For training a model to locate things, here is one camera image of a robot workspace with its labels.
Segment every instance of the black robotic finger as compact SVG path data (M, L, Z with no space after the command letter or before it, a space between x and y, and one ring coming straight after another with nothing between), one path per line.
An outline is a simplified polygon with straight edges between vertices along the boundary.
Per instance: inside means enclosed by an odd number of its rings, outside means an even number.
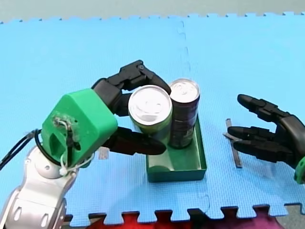
M288 112L278 109L277 105L264 99L256 99L245 94L239 94L237 101L250 112L257 114L258 118L266 122L274 122L277 124L281 118L290 116Z
M241 127L231 126L228 128L228 133L234 137L243 140L265 140L273 141L275 134L270 132L268 129L263 129L255 126Z
M113 76L99 79L92 86L92 89L112 113L118 116L127 116L131 94L123 94L122 90L132 91L148 84L159 86L171 94L169 85L156 73L147 69L141 60L120 68L119 73Z
M293 152L277 142L241 140L233 143L233 146L239 152L253 155L258 159L270 162L283 161L294 166L295 158Z
M110 151L134 155L160 155L166 150L166 146L146 134L133 132L124 127L118 127L117 131L103 144Z

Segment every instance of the red fabric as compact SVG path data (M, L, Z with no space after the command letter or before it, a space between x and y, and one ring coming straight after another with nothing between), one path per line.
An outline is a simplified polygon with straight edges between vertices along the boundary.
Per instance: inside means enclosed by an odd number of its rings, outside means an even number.
M237 219L234 212L225 213L222 220L209 220L202 229L283 229L275 218L268 216L266 211L257 211L254 219ZM171 222L171 213L157 213L157 222L138 223L137 214L123 215L124 224L104 225L103 220L97 221L87 229L192 229L192 222Z
M87 229L192 229L191 222L171 222L171 214L157 214L157 222L155 223L138 223L137 214L123 215L124 224L121 225L104 225L99 220L89 226Z

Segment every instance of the aluminum can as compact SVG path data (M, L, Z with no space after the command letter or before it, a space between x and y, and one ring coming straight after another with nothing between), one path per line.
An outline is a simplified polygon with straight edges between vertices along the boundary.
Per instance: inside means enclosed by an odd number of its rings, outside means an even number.
M177 79L170 84L173 104L173 118L169 145L185 148L193 140L194 127L198 116L200 89L196 82Z
M136 130L167 144L173 105L161 87L146 85L136 89L128 102L128 113Z

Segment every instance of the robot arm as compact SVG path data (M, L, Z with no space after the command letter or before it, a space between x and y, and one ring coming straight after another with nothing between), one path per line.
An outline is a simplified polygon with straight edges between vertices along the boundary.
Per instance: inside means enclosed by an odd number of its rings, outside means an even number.
M0 216L0 229L60 229L66 214L67 191L80 167L87 167L100 147L133 155L162 154L166 146L148 135L118 127L114 114L127 116L131 94L139 86L154 84L168 94L169 86L136 61L109 78L98 80L91 89L64 95L44 121L41 130L24 137L0 162L0 170L29 141L36 146L24 165L24 178L8 198Z
M276 131L272 133L254 126L231 126L228 133L238 139L233 147L261 160L283 161L295 169L296 182L305 183L305 126L301 120L263 99L240 94L237 100L258 118L275 123Z

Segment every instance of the silver robot arm segment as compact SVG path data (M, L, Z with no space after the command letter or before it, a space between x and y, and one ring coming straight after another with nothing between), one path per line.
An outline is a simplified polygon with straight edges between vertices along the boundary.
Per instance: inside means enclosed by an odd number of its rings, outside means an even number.
M8 198L0 215L0 229L61 229L66 215L67 191L78 169L66 176L37 147L25 160L24 178Z

